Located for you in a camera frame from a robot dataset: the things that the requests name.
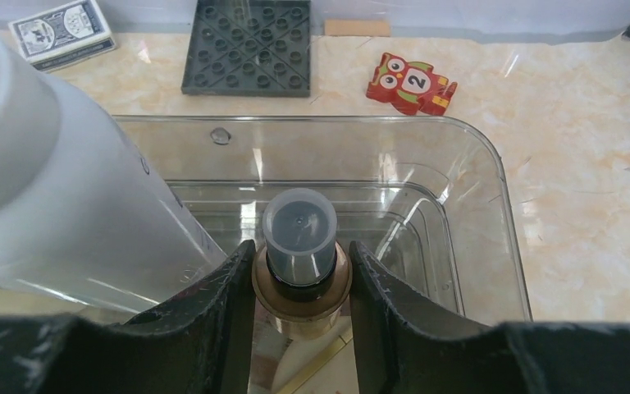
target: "clear plastic cap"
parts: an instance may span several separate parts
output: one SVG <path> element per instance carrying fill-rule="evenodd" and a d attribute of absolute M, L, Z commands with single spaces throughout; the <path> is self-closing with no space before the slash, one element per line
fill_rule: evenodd
<path fill-rule="evenodd" d="M 280 193 L 267 205 L 262 221 L 272 274 L 291 286 L 311 286 L 327 278 L 335 264 L 336 224 L 332 203 L 315 190 Z"/>

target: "small bottle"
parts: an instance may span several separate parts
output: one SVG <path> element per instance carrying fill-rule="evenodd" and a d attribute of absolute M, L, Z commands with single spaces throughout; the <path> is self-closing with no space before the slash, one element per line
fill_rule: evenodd
<path fill-rule="evenodd" d="M 139 312 L 225 257 L 104 110 L 0 41 L 0 287 Z"/>

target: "beige marble countertop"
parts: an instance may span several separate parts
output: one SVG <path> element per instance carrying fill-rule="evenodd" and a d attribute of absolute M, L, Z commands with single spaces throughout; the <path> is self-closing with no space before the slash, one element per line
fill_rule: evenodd
<path fill-rule="evenodd" d="M 53 73 L 115 115 L 396 115 L 364 96 L 381 53 L 432 63 L 459 82 L 446 115 L 503 159 L 534 318 L 630 321 L 630 42 L 313 37 L 312 97 L 229 98 L 181 94 L 188 35 L 116 39 Z M 299 392 L 355 392 L 347 373 L 329 365 Z"/>

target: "red toy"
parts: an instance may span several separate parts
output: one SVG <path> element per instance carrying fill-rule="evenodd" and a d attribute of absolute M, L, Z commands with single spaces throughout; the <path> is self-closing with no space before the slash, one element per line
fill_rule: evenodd
<path fill-rule="evenodd" d="M 453 98 L 458 83 L 448 85 L 448 78 L 433 73 L 433 66 L 422 62 L 406 62 L 392 53 L 383 53 L 366 97 L 392 103 L 404 115 L 417 111 L 443 115 Z"/>

